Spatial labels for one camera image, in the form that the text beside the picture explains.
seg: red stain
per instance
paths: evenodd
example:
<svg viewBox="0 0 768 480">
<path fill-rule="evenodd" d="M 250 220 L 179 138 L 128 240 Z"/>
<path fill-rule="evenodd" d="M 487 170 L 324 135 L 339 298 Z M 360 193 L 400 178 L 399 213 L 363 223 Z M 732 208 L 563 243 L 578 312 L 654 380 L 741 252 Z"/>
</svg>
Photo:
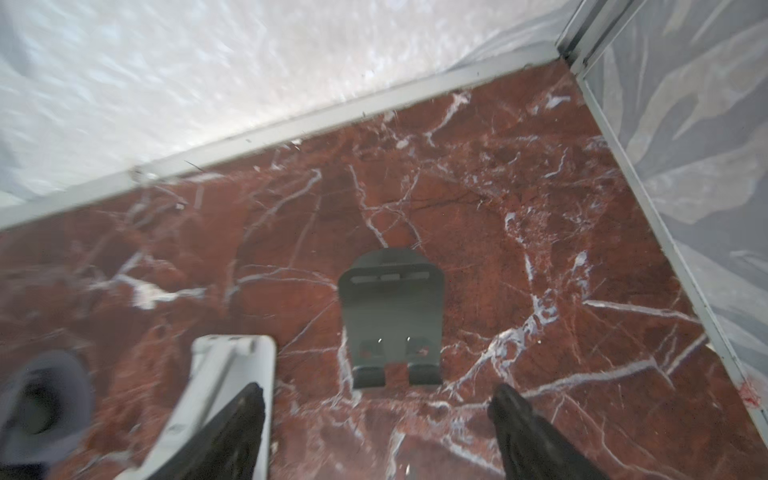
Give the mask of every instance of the red stain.
<svg viewBox="0 0 768 480">
<path fill-rule="evenodd" d="M 748 409 L 760 408 L 761 398 L 757 395 L 757 391 L 755 390 L 751 379 L 747 379 L 746 382 L 741 384 L 741 388 L 739 388 L 739 397 L 741 397 L 741 401 L 744 402 L 744 405 L 746 405 Z"/>
</svg>

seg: dark green object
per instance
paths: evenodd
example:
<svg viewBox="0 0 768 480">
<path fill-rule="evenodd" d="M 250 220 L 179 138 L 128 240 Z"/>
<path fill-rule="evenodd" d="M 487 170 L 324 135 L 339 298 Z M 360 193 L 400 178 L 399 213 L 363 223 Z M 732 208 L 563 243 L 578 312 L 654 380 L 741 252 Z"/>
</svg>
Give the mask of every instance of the dark green object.
<svg viewBox="0 0 768 480">
<path fill-rule="evenodd" d="M 353 388 L 384 386 L 384 365 L 408 364 L 411 385 L 439 385 L 442 271 L 413 250 L 362 255 L 339 279 Z"/>
</svg>

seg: gray round object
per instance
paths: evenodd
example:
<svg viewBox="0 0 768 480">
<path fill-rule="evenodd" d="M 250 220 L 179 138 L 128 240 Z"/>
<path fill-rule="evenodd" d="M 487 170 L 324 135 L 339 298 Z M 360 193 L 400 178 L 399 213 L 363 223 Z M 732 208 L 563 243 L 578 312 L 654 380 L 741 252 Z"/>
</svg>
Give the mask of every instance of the gray round object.
<svg viewBox="0 0 768 480">
<path fill-rule="evenodd" d="M 88 372 L 63 350 L 42 353 L 0 394 L 0 465 L 53 465 L 88 430 L 93 393 Z"/>
</svg>

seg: red marble surface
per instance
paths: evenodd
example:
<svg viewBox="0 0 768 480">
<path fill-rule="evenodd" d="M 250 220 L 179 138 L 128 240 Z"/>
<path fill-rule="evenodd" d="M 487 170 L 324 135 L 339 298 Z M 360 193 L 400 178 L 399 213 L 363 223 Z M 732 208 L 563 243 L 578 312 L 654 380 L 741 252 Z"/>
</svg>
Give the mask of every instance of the red marble surface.
<svg viewBox="0 0 768 480">
<path fill-rule="evenodd" d="M 445 384 L 351 390 L 336 280 L 445 271 Z M 279 348 L 270 477 L 502 478 L 509 382 L 612 478 L 766 478 L 768 455 L 561 62 L 0 234 L 0 375 L 68 348 L 97 405 L 56 478 L 146 455 L 209 333 Z"/>
</svg>

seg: white plastic object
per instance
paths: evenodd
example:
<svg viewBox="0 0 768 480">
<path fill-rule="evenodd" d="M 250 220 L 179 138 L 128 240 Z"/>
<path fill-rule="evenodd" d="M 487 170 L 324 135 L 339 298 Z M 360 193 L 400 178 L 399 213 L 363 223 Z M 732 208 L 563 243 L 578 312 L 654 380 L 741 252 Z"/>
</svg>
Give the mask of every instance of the white plastic object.
<svg viewBox="0 0 768 480">
<path fill-rule="evenodd" d="M 253 480 L 266 480 L 276 355 L 274 340 L 265 335 L 208 335 L 195 339 L 189 383 L 163 432 L 144 464 L 125 470 L 115 480 L 149 478 L 251 382 L 263 389 L 265 407 Z"/>
</svg>

